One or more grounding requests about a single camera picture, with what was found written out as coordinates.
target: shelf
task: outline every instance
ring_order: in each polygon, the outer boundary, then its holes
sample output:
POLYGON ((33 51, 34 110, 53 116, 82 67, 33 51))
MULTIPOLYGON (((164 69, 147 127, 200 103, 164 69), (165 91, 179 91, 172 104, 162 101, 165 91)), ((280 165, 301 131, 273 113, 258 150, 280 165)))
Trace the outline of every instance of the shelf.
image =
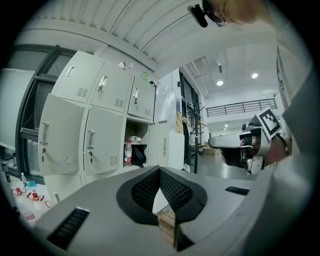
MULTIPOLYGON (((149 165, 147 163, 143 163, 143 167, 148 167, 149 165)), ((131 165, 131 166, 123 166, 121 168, 122 172, 129 172, 129 171, 133 171, 133 170, 137 170, 137 169, 141 169, 139 166, 137 165, 131 165)))
POLYGON ((147 145, 147 143, 141 143, 141 142, 131 142, 131 145, 147 145))

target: plastic bottle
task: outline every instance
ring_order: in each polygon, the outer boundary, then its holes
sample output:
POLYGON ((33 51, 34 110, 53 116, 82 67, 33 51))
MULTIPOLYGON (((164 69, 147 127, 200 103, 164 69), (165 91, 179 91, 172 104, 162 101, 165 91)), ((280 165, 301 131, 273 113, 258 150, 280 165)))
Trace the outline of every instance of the plastic bottle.
POLYGON ((22 181, 23 185, 26 187, 27 186, 27 179, 26 179, 25 174, 23 172, 21 172, 21 181, 22 181))
POLYGON ((126 142, 125 150, 124 150, 124 166, 132 165, 132 146, 131 141, 128 140, 126 142))

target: vent grille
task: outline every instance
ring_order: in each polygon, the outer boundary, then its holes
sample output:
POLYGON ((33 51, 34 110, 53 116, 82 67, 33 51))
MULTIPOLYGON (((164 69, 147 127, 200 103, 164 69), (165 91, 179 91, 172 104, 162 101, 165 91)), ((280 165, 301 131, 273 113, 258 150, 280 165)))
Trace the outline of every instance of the vent grille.
POLYGON ((146 115, 146 116, 150 116, 150 109, 145 109, 145 111, 144 111, 144 114, 146 115))
POLYGON ((117 98, 117 99, 115 100, 115 104, 114 104, 114 105, 115 105, 116 107, 123 108, 123 107, 124 107, 124 101, 117 98))
POLYGON ((87 97, 88 94, 88 90, 87 89, 83 89, 83 88, 79 88, 78 93, 76 94, 79 97, 87 97))
POLYGON ((49 236, 48 240, 64 250, 67 249, 89 213, 88 210, 77 207, 49 236))
POLYGON ((78 164, 77 164, 77 156, 74 156, 74 157, 72 157, 72 156, 67 156, 66 157, 66 164, 68 165, 68 166, 77 166, 78 164))
POLYGON ((152 161, 154 159, 154 154, 149 154, 148 155, 148 161, 152 161))
POLYGON ((110 165, 115 166, 118 164, 118 157, 117 156, 111 156, 110 157, 110 165))

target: white locker cabinet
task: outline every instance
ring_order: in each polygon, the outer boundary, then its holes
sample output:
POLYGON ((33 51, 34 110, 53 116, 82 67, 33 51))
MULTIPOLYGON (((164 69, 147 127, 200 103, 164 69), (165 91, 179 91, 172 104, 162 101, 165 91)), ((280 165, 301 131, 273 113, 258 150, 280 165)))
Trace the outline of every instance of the white locker cabinet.
POLYGON ((108 64, 94 87, 91 105, 123 113, 132 75, 108 64))
POLYGON ((169 157, 169 131, 168 131, 168 122, 161 121, 158 124, 158 165, 166 167, 168 166, 168 157, 169 157))
POLYGON ((64 200, 82 187, 81 176, 58 174, 45 176, 44 183, 54 205, 64 200))
POLYGON ((93 55, 77 52, 63 70, 63 77, 54 95, 87 103, 90 91, 104 63, 93 55))
POLYGON ((140 77, 134 79, 128 114, 153 120, 155 107, 155 86, 140 77))
POLYGON ((158 164, 158 125, 156 123, 149 124, 148 135, 148 155, 147 163, 149 166, 156 166, 158 164))
POLYGON ((84 110, 52 94, 47 96, 38 137, 42 176, 79 171, 79 136, 84 110))
POLYGON ((84 141, 84 170, 87 175, 119 169, 123 160, 120 157, 123 121, 123 116, 91 107, 84 141))

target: sticker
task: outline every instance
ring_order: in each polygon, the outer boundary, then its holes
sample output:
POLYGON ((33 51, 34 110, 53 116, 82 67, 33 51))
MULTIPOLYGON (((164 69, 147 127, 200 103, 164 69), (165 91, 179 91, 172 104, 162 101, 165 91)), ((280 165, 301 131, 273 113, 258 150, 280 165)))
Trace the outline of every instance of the sticker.
POLYGON ((269 140, 281 130, 282 127, 270 107, 264 109, 263 112, 257 116, 269 140))
POLYGON ((130 164, 132 161, 132 152, 124 152, 124 162, 130 164))

